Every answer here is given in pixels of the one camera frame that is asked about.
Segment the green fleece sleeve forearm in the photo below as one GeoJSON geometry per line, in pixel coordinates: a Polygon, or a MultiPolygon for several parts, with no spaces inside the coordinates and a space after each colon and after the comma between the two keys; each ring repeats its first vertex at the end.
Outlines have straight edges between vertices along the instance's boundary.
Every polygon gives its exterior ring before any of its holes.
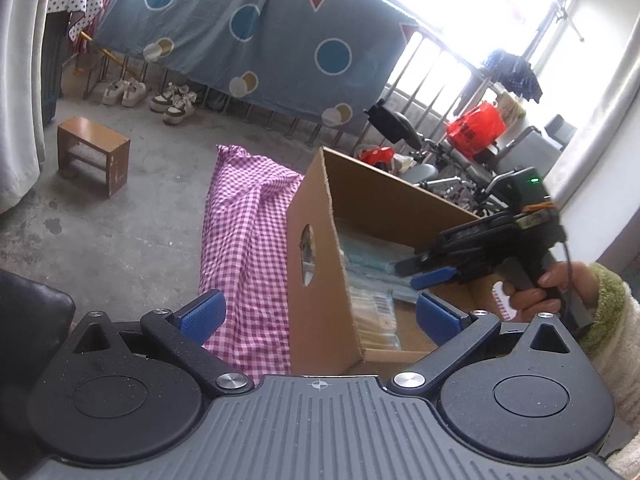
{"type": "Polygon", "coordinates": [[[620,418],[638,431],[639,303],[620,276],[599,263],[589,269],[598,279],[599,297],[580,345],[611,390],[620,418]]]}

